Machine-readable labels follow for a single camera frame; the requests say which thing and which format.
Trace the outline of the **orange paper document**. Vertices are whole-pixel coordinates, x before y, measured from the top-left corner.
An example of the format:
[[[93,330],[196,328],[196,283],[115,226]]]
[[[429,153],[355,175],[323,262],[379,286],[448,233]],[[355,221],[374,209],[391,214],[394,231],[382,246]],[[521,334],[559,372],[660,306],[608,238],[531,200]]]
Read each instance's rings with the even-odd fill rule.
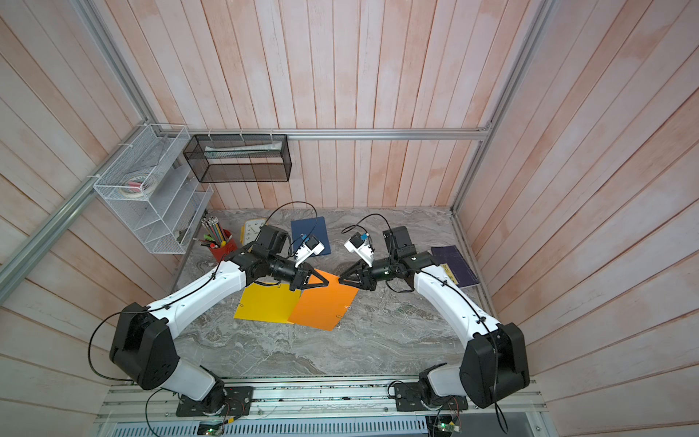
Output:
[[[326,287],[302,291],[288,321],[297,325],[333,331],[353,304],[359,290],[341,285],[339,277],[326,271],[320,274],[329,282]]]

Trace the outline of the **blue paper document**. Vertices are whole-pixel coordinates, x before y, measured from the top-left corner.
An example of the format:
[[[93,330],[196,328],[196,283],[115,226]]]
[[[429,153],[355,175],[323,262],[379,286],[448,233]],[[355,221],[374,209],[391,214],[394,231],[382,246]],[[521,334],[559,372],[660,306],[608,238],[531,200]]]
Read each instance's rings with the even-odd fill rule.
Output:
[[[331,255],[331,244],[324,217],[307,218],[305,220],[293,220],[291,222],[292,251],[296,252],[305,236],[315,237],[323,246],[320,256]]]

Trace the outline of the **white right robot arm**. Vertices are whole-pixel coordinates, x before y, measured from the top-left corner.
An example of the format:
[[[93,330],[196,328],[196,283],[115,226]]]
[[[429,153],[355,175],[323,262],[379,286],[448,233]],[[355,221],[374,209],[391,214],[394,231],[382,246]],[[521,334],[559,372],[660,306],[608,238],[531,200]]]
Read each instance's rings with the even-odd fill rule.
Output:
[[[380,282],[405,280],[410,292],[426,298],[459,337],[464,353],[459,364],[438,364],[422,373],[408,387],[415,397],[433,406],[453,397],[466,397],[486,408],[530,385],[524,333],[513,324],[502,324],[480,308],[451,280],[428,251],[418,252],[408,230],[387,229],[383,239],[388,256],[377,260],[371,236],[354,233],[347,251],[360,257],[340,275],[339,282],[374,291]]]

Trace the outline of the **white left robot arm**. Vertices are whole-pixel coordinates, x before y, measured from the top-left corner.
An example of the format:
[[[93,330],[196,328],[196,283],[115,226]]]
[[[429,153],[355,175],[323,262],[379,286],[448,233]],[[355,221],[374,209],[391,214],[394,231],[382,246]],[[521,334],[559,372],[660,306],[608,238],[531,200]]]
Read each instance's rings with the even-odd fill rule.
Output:
[[[261,278],[286,282],[292,291],[327,286],[328,280],[307,262],[324,250],[323,244],[307,236],[287,259],[280,254],[287,236],[283,229],[265,225],[256,240],[227,254],[207,275],[147,306],[125,307],[109,352],[111,362],[144,390],[172,391],[206,415],[219,413],[226,399],[224,382],[182,359],[174,341],[204,312]]]

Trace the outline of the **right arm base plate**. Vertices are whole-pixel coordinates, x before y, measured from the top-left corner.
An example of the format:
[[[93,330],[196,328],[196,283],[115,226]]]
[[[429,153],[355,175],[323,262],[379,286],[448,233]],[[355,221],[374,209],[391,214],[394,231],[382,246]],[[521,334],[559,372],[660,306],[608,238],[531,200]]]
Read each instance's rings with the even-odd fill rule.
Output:
[[[431,389],[428,375],[431,371],[447,366],[440,363],[419,373],[417,382],[392,381],[387,395],[395,400],[399,412],[437,411],[440,408],[453,409],[460,413],[469,409],[466,396],[439,396]]]

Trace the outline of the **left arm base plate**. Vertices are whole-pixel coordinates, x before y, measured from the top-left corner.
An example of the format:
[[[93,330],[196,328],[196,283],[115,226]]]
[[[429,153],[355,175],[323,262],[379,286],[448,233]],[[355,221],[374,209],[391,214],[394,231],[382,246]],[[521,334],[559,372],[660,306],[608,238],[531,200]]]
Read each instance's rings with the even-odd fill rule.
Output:
[[[253,398],[252,386],[215,386],[201,401],[182,395],[176,417],[222,416],[240,418],[248,415]]]

